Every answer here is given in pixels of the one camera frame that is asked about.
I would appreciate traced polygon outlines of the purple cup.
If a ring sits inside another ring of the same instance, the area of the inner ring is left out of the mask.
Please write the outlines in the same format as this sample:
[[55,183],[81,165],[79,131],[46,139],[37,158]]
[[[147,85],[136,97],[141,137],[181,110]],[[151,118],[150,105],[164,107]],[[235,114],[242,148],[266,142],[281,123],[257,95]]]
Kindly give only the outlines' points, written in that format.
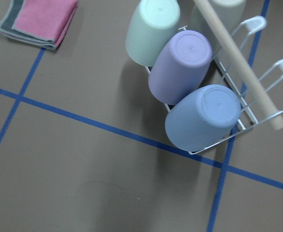
[[212,58],[208,39],[193,30],[175,34],[157,57],[148,79],[152,95],[160,102],[176,105],[198,89]]

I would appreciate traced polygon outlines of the blue cup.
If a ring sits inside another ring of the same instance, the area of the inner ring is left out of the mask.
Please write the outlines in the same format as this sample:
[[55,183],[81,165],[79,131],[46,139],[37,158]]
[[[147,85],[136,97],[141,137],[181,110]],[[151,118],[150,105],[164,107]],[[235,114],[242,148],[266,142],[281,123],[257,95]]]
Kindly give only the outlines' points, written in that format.
[[241,106],[222,85],[202,87],[175,105],[165,119],[165,132],[177,148],[195,152],[224,138],[236,125]]

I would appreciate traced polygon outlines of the green cup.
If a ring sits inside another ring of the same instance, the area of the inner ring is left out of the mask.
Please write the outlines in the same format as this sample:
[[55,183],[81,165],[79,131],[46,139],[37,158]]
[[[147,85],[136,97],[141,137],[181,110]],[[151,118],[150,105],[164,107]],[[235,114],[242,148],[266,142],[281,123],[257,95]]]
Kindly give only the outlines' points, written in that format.
[[152,67],[178,28],[180,7],[176,0],[142,0],[131,18],[125,41],[129,57]]

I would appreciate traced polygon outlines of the pink cloth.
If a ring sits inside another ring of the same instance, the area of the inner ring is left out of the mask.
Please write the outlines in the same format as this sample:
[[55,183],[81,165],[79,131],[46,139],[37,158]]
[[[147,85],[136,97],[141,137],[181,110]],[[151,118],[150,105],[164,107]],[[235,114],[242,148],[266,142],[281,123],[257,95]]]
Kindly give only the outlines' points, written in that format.
[[64,39],[77,7],[76,0],[25,0],[12,29],[55,50]]

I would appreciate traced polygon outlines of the beige cup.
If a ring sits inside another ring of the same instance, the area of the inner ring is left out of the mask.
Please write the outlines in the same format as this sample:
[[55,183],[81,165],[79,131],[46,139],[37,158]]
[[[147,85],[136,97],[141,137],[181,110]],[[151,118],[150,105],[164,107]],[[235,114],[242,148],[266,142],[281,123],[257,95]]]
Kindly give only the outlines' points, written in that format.
[[[209,3],[228,32],[231,32],[240,23],[246,6],[245,0],[209,0]],[[193,7],[187,29],[203,34],[212,47],[219,45],[197,5]]]

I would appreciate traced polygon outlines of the grey cloth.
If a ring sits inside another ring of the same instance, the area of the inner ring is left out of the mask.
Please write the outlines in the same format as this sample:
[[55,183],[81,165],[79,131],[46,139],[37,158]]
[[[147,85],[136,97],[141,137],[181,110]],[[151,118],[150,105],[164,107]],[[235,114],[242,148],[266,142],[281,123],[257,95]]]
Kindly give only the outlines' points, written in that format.
[[24,32],[19,32],[13,29],[13,25],[15,24],[17,16],[22,10],[24,2],[24,0],[12,0],[10,2],[9,9],[0,22],[0,32],[2,33],[2,35],[10,39],[14,39],[16,41],[31,44],[34,46],[39,46],[50,50],[57,49],[57,47],[61,44],[63,40],[62,37],[59,37],[56,41],[43,41],[42,38],[33,35],[27,35]]

